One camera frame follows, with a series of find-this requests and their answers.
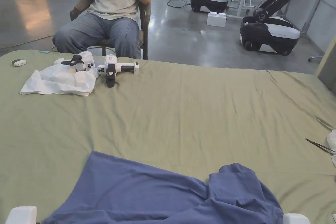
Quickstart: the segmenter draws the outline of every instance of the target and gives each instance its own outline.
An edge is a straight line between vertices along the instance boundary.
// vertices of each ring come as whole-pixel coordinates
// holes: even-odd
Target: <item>wooden chair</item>
[[[71,21],[76,19],[82,12],[84,12],[94,0],[80,0],[78,4],[70,12]],[[148,24],[151,18],[151,4],[144,5],[140,2],[139,4],[141,29],[139,29],[139,45],[143,49],[143,59],[148,59]],[[102,55],[106,56],[106,48],[113,47],[108,38],[100,41],[97,45],[101,47]]]

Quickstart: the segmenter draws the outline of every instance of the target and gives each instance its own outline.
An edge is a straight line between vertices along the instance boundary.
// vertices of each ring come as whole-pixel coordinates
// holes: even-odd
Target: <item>gray floor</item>
[[[52,38],[4,48],[52,36],[69,22],[78,0],[0,0],[0,55],[22,49],[51,51]],[[314,73],[318,63],[310,56],[320,52],[307,38],[299,39],[290,56],[247,52],[239,41],[240,20],[228,18],[224,28],[207,26],[207,14],[194,13],[190,5],[180,9],[167,0],[152,0],[149,58],[199,66],[250,68]],[[182,6],[182,1],[170,4]],[[94,49],[95,55],[101,55]]]

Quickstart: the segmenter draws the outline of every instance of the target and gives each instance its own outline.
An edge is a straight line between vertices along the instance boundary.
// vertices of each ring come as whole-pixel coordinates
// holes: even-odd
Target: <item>person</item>
[[[138,4],[151,0],[94,0],[85,15],[62,27],[53,43],[60,53],[79,54],[108,38],[117,57],[141,58]]]

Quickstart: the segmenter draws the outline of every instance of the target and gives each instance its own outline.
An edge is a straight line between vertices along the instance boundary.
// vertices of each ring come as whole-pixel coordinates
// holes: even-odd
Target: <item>knee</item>
[[[134,58],[134,53],[137,47],[138,41],[134,36],[124,36],[120,40],[120,57]]]
[[[71,33],[68,29],[62,28],[58,32],[56,32],[53,42],[55,46],[60,44],[67,44],[71,41]]]

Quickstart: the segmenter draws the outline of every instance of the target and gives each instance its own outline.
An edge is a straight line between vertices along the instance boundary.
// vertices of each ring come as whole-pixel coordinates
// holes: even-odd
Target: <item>blue jeans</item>
[[[109,39],[117,57],[141,59],[139,26],[128,17],[113,20],[87,13],[62,27],[53,43],[60,53],[79,54],[103,39]]]

